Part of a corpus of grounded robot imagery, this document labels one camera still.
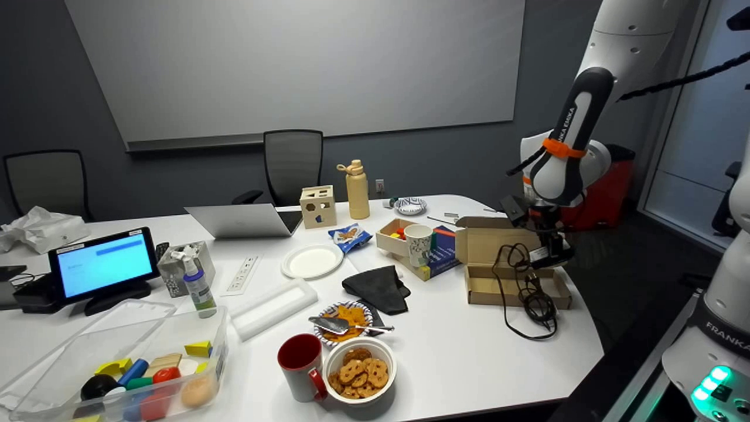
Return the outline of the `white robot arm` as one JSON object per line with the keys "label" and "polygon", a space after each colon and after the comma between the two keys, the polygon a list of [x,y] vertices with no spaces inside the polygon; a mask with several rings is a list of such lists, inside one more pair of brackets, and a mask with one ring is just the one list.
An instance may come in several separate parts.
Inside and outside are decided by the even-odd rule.
{"label": "white robot arm", "polygon": [[[522,195],[552,235],[552,251],[566,248],[555,231],[560,212],[579,207],[613,166],[601,121],[624,100],[693,81],[693,76],[637,86],[669,54],[683,19],[696,0],[601,0],[582,64],[555,125],[520,140]],[[730,215],[738,235],[724,251],[691,326],[662,353],[674,376],[699,376],[718,365],[750,371],[750,175],[742,163],[730,189]]]}

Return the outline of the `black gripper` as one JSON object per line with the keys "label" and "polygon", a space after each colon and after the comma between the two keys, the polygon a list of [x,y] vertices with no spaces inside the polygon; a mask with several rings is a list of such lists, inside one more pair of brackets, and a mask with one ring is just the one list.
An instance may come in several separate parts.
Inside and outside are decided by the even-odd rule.
{"label": "black gripper", "polygon": [[574,256],[573,243],[558,230],[560,212],[555,207],[538,207],[506,195],[502,199],[502,212],[513,228],[529,228],[540,237],[540,247],[529,251],[533,267],[562,265]]}

